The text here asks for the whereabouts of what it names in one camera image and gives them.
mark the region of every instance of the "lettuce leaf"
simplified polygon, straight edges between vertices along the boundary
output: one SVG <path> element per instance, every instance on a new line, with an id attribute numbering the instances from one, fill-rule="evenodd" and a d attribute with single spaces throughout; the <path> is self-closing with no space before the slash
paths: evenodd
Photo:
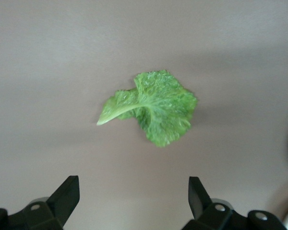
<path id="1" fill-rule="evenodd" d="M 190 129 L 197 99 L 174 76 L 166 70 L 145 72 L 134 82 L 136 88 L 118 90 L 106 101 L 97 125 L 135 117 L 146 137 L 159 147 Z"/>

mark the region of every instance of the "lettuce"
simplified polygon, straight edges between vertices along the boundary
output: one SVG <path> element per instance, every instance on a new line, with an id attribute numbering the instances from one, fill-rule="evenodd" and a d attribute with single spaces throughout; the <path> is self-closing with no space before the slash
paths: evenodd
<path id="1" fill-rule="evenodd" d="M 146 137 L 159 147 L 190 129 L 197 99 L 174 76 L 166 70 L 145 72 L 134 82 L 136 88 L 118 90 L 106 101 L 97 125 L 135 117 Z"/>

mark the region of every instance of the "black mount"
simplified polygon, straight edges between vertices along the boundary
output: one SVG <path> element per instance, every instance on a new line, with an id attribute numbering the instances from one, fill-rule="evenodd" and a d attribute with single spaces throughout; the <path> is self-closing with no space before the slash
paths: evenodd
<path id="1" fill-rule="evenodd" d="M 247 217 L 222 203 L 214 203 L 198 177 L 189 178 L 189 204 L 194 219 L 182 230 L 287 230 L 273 214 L 253 210 Z"/>
<path id="2" fill-rule="evenodd" d="M 33 202 L 10 216 L 0 208 L 0 230 L 63 230 L 79 199 L 79 178 L 69 176 L 46 202 Z"/>
<path id="3" fill-rule="evenodd" d="M 79 178 L 69 176 L 45 202 L 33 202 L 10 216 L 0 208 L 0 230 L 63 230 L 79 199 Z M 189 178 L 189 204 L 194 219 L 182 230 L 287 230 L 269 212 L 253 210 L 244 217 L 227 202 L 213 202 L 198 177 Z"/>

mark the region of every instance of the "screw hole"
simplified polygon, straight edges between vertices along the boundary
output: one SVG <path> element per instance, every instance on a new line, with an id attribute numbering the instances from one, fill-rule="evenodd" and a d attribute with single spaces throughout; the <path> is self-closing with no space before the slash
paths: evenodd
<path id="1" fill-rule="evenodd" d="M 255 216 L 261 220 L 268 220 L 268 217 L 262 212 L 256 212 Z"/>
<path id="2" fill-rule="evenodd" d="M 31 206 L 31 211 L 39 209 L 40 205 Z"/>
<path id="3" fill-rule="evenodd" d="M 216 205 L 215 206 L 216 210 L 224 212 L 226 210 L 226 208 L 223 205 Z"/>

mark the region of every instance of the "gray surface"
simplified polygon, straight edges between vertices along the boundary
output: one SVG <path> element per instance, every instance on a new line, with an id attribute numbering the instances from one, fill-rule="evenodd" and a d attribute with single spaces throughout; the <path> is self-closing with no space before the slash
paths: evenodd
<path id="1" fill-rule="evenodd" d="M 168 69 L 199 98 L 166 148 L 103 102 Z M 288 1 L 0 0 L 0 207 L 79 175 L 65 229 L 178 230 L 188 177 L 241 214 L 288 202 Z"/>

